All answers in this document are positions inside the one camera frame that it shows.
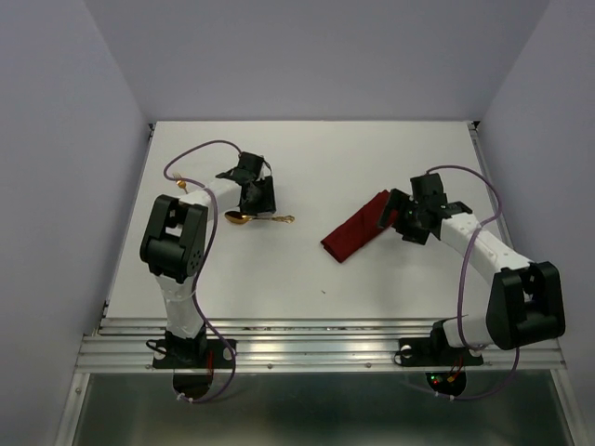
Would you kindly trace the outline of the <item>gold spoon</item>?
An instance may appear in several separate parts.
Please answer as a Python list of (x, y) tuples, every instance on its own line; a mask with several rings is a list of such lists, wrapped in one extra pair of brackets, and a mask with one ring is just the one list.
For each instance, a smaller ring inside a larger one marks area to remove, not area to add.
[(252, 221), (271, 221), (291, 224), (295, 221), (294, 216), (250, 216), (240, 211), (228, 211), (224, 217), (232, 224), (243, 225)]

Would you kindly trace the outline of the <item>dark red cloth napkin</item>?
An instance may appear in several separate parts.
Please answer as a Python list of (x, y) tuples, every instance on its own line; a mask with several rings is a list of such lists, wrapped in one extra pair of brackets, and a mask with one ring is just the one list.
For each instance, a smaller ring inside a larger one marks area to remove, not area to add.
[(377, 193), (367, 204), (321, 240), (324, 250), (336, 262), (342, 264), (385, 230), (378, 225), (378, 221), (389, 196), (390, 193), (387, 190)]

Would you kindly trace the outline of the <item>gold fork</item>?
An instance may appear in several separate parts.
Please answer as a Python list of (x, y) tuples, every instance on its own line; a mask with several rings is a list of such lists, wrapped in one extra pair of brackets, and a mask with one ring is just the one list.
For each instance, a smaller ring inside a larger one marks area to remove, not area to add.
[(182, 175), (179, 174), (179, 173), (177, 173), (177, 172), (175, 172), (173, 174), (173, 178), (175, 180), (175, 183), (176, 183), (177, 187), (179, 189), (183, 190), (185, 194), (188, 194), (189, 192), (188, 192), (187, 183), (184, 180), (184, 178), (182, 177)]

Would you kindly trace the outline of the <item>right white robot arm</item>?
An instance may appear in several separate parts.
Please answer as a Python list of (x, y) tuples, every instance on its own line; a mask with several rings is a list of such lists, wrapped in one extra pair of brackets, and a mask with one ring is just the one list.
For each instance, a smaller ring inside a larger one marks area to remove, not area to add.
[[(393, 189), (378, 225), (392, 227), (406, 242), (423, 245), (435, 237), (462, 256), (457, 315), (437, 321), (427, 337), (405, 341), (405, 360), (449, 362), (461, 353), (496, 346), (512, 350), (564, 335), (566, 320), (559, 270), (535, 262), (500, 241), (466, 204), (451, 202), (437, 173), (410, 180), (412, 190)], [(464, 282), (474, 268), (490, 287), (481, 317), (465, 316)]]

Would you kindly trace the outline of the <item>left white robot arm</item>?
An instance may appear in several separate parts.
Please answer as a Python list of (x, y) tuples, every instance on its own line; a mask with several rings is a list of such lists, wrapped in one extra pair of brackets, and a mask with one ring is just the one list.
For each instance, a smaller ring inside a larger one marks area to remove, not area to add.
[(231, 210), (247, 216), (276, 212), (273, 178), (264, 157), (243, 151), (235, 167), (210, 183), (179, 197), (162, 194), (154, 200), (139, 256), (165, 304), (165, 336), (147, 342), (157, 369), (205, 367), (208, 352), (220, 346), (207, 340), (194, 280), (205, 265), (219, 216)]

